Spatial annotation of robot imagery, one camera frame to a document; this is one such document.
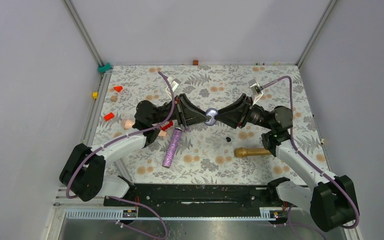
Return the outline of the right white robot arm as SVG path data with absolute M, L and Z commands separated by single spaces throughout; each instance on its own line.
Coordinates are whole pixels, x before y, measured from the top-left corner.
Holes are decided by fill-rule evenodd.
M 293 111 L 276 106 L 267 111 L 243 94 L 237 101 L 220 109 L 214 119 L 234 129 L 247 123 L 269 131 L 263 133 L 263 147 L 285 162 L 304 182 L 305 187 L 291 180 L 281 180 L 267 191 L 273 206 L 288 202 L 308 212 L 318 228 L 328 232 L 337 227 L 355 228 L 360 221 L 353 181 L 319 168 L 296 145 L 293 139 Z

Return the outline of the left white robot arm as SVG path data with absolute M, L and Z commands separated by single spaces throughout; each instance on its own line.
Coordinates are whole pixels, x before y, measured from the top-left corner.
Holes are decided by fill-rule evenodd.
M 211 125 L 217 114 L 213 108 L 203 111 L 193 105 L 184 93 L 162 106 L 143 100 L 137 104 L 133 125 L 125 135 L 93 147 L 83 143 L 76 145 L 59 181 L 73 193 L 72 197 L 87 202 L 111 185 L 109 179 L 104 178 L 106 168 L 152 144 L 161 132 L 161 125 L 170 121 L 177 121 L 182 129 L 201 123 Z

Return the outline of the lavender earbud charging case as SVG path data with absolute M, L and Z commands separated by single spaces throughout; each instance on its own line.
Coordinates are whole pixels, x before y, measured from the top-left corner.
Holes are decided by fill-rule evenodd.
M 218 115 L 218 110 L 215 108 L 208 108 L 205 112 L 205 115 L 207 117 L 207 121 L 204 122 L 206 126 L 213 126 L 216 124 L 217 120 L 215 117 Z

